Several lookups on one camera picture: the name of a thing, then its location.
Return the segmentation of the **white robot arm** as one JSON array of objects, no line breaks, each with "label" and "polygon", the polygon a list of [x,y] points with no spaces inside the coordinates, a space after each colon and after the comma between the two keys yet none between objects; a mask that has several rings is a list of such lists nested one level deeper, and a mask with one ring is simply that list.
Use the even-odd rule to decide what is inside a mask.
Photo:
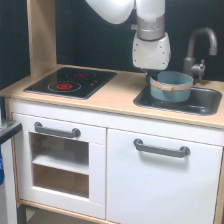
[{"label": "white robot arm", "polygon": [[168,67],[170,41],[165,31],[165,0],[85,0],[105,21],[122,24],[136,12],[132,45],[132,61],[147,78]]}]

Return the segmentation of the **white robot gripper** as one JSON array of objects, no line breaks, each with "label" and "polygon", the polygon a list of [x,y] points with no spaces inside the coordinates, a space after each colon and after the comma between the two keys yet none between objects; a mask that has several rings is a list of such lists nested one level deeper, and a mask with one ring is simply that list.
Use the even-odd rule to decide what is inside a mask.
[{"label": "white robot gripper", "polygon": [[168,34],[159,40],[145,41],[134,36],[132,61],[135,67],[148,69],[145,72],[147,86],[150,87],[150,70],[165,70],[171,58]]}]

